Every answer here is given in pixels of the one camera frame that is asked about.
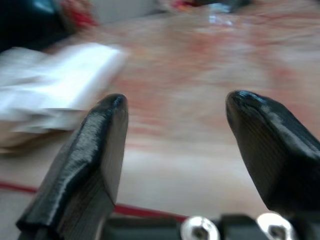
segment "blurry background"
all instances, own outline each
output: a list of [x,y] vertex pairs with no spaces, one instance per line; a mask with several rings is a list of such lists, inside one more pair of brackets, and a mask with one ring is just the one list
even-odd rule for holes
[[317,1],[169,2],[0,3],[6,240],[61,145],[109,93],[129,105],[119,205],[210,218],[265,212],[225,116],[235,89],[282,102],[320,137]]

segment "screw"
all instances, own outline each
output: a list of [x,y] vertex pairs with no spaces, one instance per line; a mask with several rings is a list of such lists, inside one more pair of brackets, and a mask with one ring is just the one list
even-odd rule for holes
[[277,213],[261,214],[256,222],[270,240],[298,239],[291,223]]
[[193,216],[186,219],[180,229],[182,240],[220,240],[220,234],[209,219]]

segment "floor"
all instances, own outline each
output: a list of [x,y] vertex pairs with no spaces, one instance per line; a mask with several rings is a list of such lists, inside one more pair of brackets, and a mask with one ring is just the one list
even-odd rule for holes
[[32,194],[0,190],[0,233],[5,240],[17,240],[19,231],[15,222],[32,200]]
[[[272,97],[320,138],[319,12],[313,0],[257,0],[237,14],[199,8],[69,39],[131,53],[108,90],[129,103],[118,203],[212,218],[265,212],[229,129],[225,97],[235,89]],[[64,140],[2,156],[0,179],[38,187]]]

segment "tiled floor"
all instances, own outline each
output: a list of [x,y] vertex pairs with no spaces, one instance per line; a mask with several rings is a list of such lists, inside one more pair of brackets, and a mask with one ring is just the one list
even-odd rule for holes
[[[238,14],[202,8],[70,40],[131,51],[109,88],[127,96],[130,114],[118,202],[208,217],[266,211],[225,117],[226,94],[235,89],[281,101],[320,138],[320,5],[255,2]],[[2,157],[0,179],[38,186],[60,142]]]

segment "white object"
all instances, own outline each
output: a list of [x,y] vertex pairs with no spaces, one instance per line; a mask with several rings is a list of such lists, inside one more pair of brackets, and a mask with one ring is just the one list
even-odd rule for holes
[[216,225],[203,216],[187,218],[180,228],[182,240],[220,240]]
[[261,230],[270,240],[298,240],[296,231],[291,223],[277,213],[264,213],[257,219]]
[[34,134],[50,129],[74,129],[83,111],[94,105],[128,56],[119,47],[85,43],[68,46],[46,58],[35,51],[21,49],[6,52],[2,58],[9,59],[8,56],[18,53],[30,53],[33,57],[25,58],[36,60],[32,64],[8,63],[8,70],[3,68],[2,72],[19,72],[21,66],[29,66],[24,69],[32,72],[32,77],[29,81],[15,79],[12,84],[7,78],[0,87],[0,126],[6,128],[10,123],[7,130],[12,133]]
[[35,66],[48,55],[22,47],[13,47],[0,54],[0,87],[37,81]]

